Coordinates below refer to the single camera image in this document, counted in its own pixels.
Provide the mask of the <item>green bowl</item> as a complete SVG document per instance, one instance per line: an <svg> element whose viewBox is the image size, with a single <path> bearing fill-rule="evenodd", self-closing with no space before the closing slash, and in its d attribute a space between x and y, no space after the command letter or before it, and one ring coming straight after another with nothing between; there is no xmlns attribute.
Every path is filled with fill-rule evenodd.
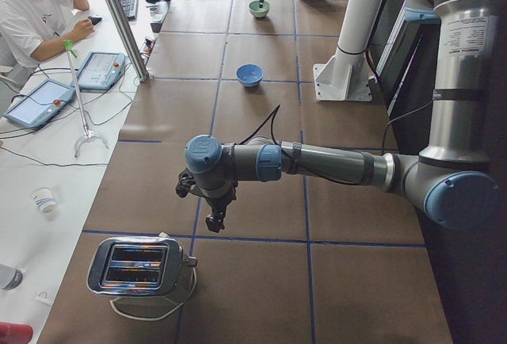
<svg viewBox="0 0 507 344"><path fill-rule="evenodd" d="M254 18L262 19L264 17L267 17L270 11L270 4L267 1L252 1L248 5L248 10Z"/></svg>

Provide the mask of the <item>blue bowl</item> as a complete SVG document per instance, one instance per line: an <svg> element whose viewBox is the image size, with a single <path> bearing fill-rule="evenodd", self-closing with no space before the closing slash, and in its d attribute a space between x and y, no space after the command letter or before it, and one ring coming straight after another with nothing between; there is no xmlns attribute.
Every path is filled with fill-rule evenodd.
<svg viewBox="0 0 507 344"><path fill-rule="evenodd" d="M236 78L245 88L259 86L263 76L263 69L252 63L243 64L236 70Z"/></svg>

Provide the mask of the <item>silver toaster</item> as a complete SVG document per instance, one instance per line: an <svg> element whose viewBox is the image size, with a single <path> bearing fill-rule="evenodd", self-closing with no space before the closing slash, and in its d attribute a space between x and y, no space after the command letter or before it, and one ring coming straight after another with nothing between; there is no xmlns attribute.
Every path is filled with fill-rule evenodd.
<svg viewBox="0 0 507 344"><path fill-rule="evenodd" d="M122 304L178 306L195 289L197 264L165 234L112 237L99 244L87 287Z"/></svg>

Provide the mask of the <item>black keyboard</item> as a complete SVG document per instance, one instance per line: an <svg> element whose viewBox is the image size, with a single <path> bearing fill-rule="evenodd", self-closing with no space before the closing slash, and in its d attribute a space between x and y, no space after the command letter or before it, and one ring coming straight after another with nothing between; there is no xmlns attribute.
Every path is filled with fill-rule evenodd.
<svg viewBox="0 0 507 344"><path fill-rule="evenodd" d="M124 15L129 21L134 21L137 18L138 4L139 0L120 0Z"/></svg>

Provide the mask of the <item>paper cup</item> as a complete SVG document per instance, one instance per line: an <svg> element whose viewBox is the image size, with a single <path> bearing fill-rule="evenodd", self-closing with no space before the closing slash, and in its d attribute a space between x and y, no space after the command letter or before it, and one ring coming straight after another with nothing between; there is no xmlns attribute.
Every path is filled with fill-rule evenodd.
<svg viewBox="0 0 507 344"><path fill-rule="evenodd" d="M55 209L56 200L48 187L41 187L32 192L32 200L42 213L49 213Z"/></svg>

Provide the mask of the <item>far teach pendant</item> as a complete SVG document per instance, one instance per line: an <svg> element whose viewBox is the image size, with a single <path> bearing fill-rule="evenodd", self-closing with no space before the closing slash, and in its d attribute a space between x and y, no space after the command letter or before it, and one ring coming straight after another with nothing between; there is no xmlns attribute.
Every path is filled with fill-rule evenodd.
<svg viewBox="0 0 507 344"><path fill-rule="evenodd" d="M126 67L126 56L115 52L90 52L77 72L83 92L104 93L120 79Z"/></svg>

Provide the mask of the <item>teach pendant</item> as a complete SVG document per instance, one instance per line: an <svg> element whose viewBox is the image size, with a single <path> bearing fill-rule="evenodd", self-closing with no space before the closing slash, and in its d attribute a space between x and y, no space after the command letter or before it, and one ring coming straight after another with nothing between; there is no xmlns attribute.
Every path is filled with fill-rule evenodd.
<svg viewBox="0 0 507 344"><path fill-rule="evenodd" d="M104 93L120 79L126 67L126 56L115 52L90 52L77 72L83 92Z"/></svg>
<svg viewBox="0 0 507 344"><path fill-rule="evenodd" d="M46 125L74 98L73 86L47 78L3 113L16 126L38 129Z"/></svg>

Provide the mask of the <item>black computer mouse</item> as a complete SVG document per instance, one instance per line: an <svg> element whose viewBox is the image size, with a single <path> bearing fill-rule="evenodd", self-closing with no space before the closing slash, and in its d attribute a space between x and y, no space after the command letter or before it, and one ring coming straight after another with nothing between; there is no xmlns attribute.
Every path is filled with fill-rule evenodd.
<svg viewBox="0 0 507 344"><path fill-rule="evenodd" d="M102 17L97 15L90 15L88 16L88 19L91 21L92 25L97 25L102 21Z"/></svg>

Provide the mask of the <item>near teach pendant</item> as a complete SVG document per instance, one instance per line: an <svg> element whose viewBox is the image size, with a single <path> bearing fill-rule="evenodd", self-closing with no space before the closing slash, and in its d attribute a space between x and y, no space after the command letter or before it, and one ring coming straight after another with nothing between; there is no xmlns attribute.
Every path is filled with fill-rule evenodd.
<svg viewBox="0 0 507 344"><path fill-rule="evenodd" d="M38 129L46 125L74 98L73 86L47 78L3 113L16 126Z"/></svg>

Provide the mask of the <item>reacher grabber tool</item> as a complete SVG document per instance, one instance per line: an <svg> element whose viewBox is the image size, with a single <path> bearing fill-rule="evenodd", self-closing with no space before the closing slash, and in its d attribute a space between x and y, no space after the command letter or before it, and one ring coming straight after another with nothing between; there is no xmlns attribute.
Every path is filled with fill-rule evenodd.
<svg viewBox="0 0 507 344"><path fill-rule="evenodd" d="M79 110L81 121L82 121L82 129L83 129L82 136L80 138L78 138L74 143L74 157L77 159L80 155L80 149L84 143L91 143L94 140L100 140L106 148L109 148L109 144L103 135L90 129L90 126L89 126L89 123L88 123L88 120L86 117L86 111L85 111L85 108L84 108L84 105L82 102L82 95L81 95L80 87L78 84L78 77L77 77L76 68L74 67L73 58L76 58L77 56L74 53L72 41L68 40L68 39L64 39L63 40L63 47L64 47L64 50L67 54L69 67L71 69L72 84L74 85L75 97L78 102L78 110Z"/></svg>

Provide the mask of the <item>grey bottle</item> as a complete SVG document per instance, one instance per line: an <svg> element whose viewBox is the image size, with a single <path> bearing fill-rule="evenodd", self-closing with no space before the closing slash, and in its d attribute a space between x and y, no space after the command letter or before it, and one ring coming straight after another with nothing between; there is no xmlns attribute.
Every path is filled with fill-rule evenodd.
<svg viewBox="0 0 507 344"><path fill-rule="evenodd" d="M15 289L23 279L23 273L12 266L0 264L0 288L1 290Z"/></svg>

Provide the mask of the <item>person in white shirt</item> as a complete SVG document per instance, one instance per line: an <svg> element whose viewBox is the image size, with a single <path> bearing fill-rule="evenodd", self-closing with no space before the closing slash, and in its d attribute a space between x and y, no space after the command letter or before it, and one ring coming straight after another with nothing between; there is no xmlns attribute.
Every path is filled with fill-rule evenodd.
<svg viewBox="0 0 507 344"><path fill-rule="evenodd" d="M15 60L34 68L65 51L64 42L84 40L93 22L78 21L68 29L63 9L87 11L88 0L1 0L1 36Z"/></svg>

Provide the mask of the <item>red can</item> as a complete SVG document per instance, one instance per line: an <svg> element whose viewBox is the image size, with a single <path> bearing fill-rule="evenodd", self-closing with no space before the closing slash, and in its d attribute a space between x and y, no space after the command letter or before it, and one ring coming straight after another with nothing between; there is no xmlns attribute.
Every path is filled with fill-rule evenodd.
<svg viewBox="0 0 507 344"><path fill-rule="evenodd" d="M1 322L0 330L2 344L28 344L33 336L33 329L27 324Z"/></svg>

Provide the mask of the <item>aluminium frame post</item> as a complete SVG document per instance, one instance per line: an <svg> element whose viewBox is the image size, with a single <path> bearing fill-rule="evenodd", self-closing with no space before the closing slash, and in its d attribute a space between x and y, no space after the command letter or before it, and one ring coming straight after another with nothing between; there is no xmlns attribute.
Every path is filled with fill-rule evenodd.
<svg viewBox="0 0 507 344"><path fill-rule="evenodd" d="M124 15L120 0L105 0L105 2L112 14L114 25L116 26L116 30L119 33L131 64L135 69L138 80L140 82L145 82L150 78L150 74L139 52L138 44L135 41L128 19Z"/></svg>

